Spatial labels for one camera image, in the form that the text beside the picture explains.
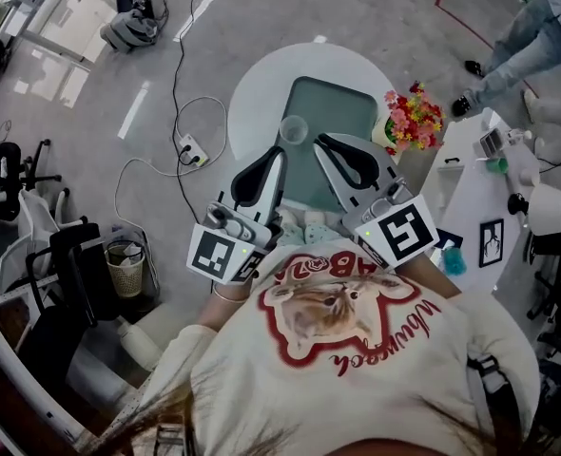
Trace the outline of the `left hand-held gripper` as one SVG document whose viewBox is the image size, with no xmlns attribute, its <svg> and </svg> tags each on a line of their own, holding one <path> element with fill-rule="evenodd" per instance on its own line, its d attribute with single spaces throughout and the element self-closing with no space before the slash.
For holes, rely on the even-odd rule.
<svg viewBox="0 0 561 456">
<path fill-rule="evenodd" d="M 281 237 L 274 211 L 284 185 L 286 154 L 260 150 L 222 177 L 219 202 L 194 226 L 186 267 L 219 284 L 244 284 Z"/>
</svg>

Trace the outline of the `clear plastic cup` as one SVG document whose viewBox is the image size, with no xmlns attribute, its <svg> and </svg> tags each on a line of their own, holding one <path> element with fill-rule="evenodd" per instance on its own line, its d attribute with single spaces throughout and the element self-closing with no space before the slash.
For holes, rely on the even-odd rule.
<svg viewBox="0 0 561 456">
<path fill-rule="evenodd" d="M 308 135 L 308 131 L 307 122 L 297 115 L 287 116 L 280 122 L 280 137 L 290 145 L 302 144 Z"/>
</svg>

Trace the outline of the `grey-green tray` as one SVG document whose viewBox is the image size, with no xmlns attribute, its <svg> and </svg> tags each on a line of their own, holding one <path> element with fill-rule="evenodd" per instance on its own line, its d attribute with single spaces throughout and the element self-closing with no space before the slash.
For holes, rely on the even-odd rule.
<svg viewBox="0 0 561 456">
<path fill-rule="evenodd" d="M 283 198 L 305 207 L 332 213 L 342 208 L 333 196 L 313 151 L 321 133 L 349 134 L 369 140 L 377 122 L 377 101 L 341 85 L 301 76 L 290 89 L 282 117 L 298 116 L 308 127 L 300 144 L 277 138 L 287 155 Z"/>
</svg>

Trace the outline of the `person's left forearm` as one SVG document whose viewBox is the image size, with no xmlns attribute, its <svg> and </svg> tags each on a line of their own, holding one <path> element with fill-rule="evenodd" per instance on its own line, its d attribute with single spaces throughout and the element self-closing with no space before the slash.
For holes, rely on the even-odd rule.
<svg viewBox="0 0 561 456">
<path fill-rule="evenodd" d="M 214 283 L 212 294 L 208 298 L 196 321 L 218 332 L 228 319 L 247 301 L 251 294 L 253 280 L 242 285 L 222 285 Z"/>
</svg>

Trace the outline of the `black smartphone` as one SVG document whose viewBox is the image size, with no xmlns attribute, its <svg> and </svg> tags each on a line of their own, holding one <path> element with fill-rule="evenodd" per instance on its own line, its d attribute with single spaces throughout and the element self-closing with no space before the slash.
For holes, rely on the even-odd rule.
<svg viewBox="0 0 561 456">
<path fill-rule="evenodd" d="M 438 242 L 433 246 L 434 252 L 441 252 L 451 248 L 461 248 L 463 237 L 439 228 L 436 229 L 436 232 L 438 235 Z"/>
</svg>

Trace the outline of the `teal fuzzy sponge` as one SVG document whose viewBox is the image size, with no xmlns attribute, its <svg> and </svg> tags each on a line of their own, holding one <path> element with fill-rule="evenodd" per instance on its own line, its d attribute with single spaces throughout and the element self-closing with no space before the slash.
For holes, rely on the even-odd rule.
<svg viewBox="0 0 561 456">
<path fill-rule="evenodd" d="M 450 247 L 442 251 L 442 263 L 447 276 L 462 276 L 467 271 L 462 252 L 457 247 Z"/>
</svg>

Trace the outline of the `grey and white box device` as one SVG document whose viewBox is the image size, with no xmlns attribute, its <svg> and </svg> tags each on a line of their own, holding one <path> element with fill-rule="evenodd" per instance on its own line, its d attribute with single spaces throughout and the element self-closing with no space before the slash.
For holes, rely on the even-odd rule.
<svg viewBox="0 0 561 456">
<path fill-rule="evenodd" d="M 497 128 L 493 128 L 484 134 L 475 145 L 477 146 L 477 155 L 480 158 L 491 159 L 496 157 L 504 146 L 502 134 Z"/>
</svg>

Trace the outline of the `clear water bottle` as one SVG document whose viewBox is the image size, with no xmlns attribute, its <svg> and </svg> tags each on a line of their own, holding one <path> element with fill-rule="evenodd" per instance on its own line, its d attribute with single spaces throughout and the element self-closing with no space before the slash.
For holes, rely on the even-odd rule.
<svg viewBox="0 0 561 456">
<path fill-rule="evenodd" d="M 518 145 L 524 141 L 529 141 L 533 133 L 529 129 L 512 128 L 503 133 L 503 140 L 507 146 Z"/>
</svg>

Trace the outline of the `wicker waste basket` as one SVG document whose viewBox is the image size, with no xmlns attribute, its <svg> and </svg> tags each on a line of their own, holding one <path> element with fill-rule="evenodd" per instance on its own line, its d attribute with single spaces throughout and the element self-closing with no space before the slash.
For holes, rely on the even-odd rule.
<svg viewBox="0 0 561 456">
<path fill-rule="evenodd" d="M 144 247 L 135 241 L 111 241 L 105 250 L 106 263 L 117 295 L 132 298 L 142 292 Z"/>
</svg>

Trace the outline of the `white table lamp black base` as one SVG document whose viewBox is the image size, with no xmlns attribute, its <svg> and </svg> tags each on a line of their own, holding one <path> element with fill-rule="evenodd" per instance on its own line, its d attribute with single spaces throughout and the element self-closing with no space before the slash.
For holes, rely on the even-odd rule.
<svg viewBox="0 0 561 456">
<path fill-rule="evenodd" d="M 508 199 L 511 215 L 522 213 L 535 236 L 542 237 L 561 233 L 561 191 L 540 183 L 525 199 L 521 194 L 511 194 Z"/>
</svg>

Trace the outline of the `grey backpack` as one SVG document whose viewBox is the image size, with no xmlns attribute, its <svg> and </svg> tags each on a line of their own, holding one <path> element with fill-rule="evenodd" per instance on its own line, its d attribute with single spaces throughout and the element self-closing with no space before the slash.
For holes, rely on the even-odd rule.
<svg viewBox="0 0 561 456">
<path fill-rule="evenodd" d="M 158 40 L 158 25 L 140 10 L 118 13 L 100 29 L 101 38 L 113 50 L 128 54 L 135 48 L 150 47 Z"/>
</svg>

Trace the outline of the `person's white printed shirt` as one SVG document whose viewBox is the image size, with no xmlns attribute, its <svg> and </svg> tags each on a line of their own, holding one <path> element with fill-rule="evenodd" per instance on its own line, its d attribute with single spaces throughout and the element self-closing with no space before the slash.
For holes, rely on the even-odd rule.
<svg viewBox="0 0 561 456">
<path fill-rule="evenodd" d="M 183 328 L 142 407 L 189 456 L 518 456 L 539 394 L 491 295 L 444 298 L 336 239 L 276 248 L 218 332 Z"/>
</svg>

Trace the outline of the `white mesh chair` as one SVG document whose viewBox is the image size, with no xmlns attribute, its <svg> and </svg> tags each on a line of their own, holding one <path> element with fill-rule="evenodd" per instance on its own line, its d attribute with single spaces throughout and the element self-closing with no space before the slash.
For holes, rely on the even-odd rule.
<svg viewBox="0 0 561 456">
<path fill-rule="evenodd" d="M 86 216 L 71 222 L 62 222 L 64 206 L 69 195 L 69 189 L 64 188 L 59 193 L 54 209 L 50 211 L 48 202 L 33 190 L 23 189 L 19 192 L 19 238 L 0 257 L 0 295 L 13 290 L 16 282 L 27 277 L 28 254 L 49 247 L 49 240 L 53 234 L 87 223 Z"/>
</svg>

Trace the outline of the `white metal table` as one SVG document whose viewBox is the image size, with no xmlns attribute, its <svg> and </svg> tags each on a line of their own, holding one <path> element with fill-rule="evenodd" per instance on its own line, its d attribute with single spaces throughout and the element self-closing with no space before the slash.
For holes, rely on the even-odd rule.
<svg viewBox="0 0 561 456">
<path fill-rule="evenodd" d="M 113 12 L 108 0 L 1 0 L 9 12 L 0 37 L 34 45 L 78 67 L 94 66 L 104 44 L 99 29 Z"/>
</svg>

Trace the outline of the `black picture frame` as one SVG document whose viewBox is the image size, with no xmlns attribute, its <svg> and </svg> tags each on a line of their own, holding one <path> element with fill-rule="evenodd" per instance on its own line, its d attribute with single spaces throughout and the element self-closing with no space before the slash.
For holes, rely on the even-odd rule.
<svg viewBox="0 0 561 456">
<path fill-rule="evenodd" d="M 503 257 L 504 219 L 499 218 L 479 225 L 478 266 L 484 268 L 500 262 Z"/>
</svg>

